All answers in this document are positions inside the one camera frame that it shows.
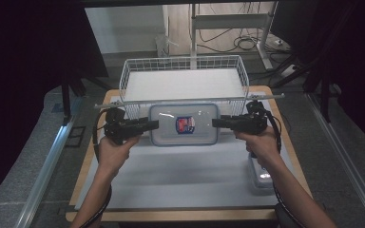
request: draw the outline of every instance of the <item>hand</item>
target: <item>hand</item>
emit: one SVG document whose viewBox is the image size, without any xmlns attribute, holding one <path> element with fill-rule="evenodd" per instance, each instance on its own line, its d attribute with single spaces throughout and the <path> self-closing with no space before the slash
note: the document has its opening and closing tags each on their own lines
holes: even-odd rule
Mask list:
<svg viewBox="0 0 365 228">
<path fill-rule="evenodd" d="M 112 180 L 129 158 L 129 149 L 138 143 L 140 136 L 130 138 L 122 145 L 108 137 L 102 137 L 99 144 L 99 167 L 97 172 Z"/>
<path fill-rule="evenodd" d="M 257 155 L 258 163 L 269 169 L 275 165 L 284 164 L 278 149 L 274 129 L 268 126 L 258 135 L 234 131 L 238 139 L 246 141 L 246 150 Z"/>
</svg>

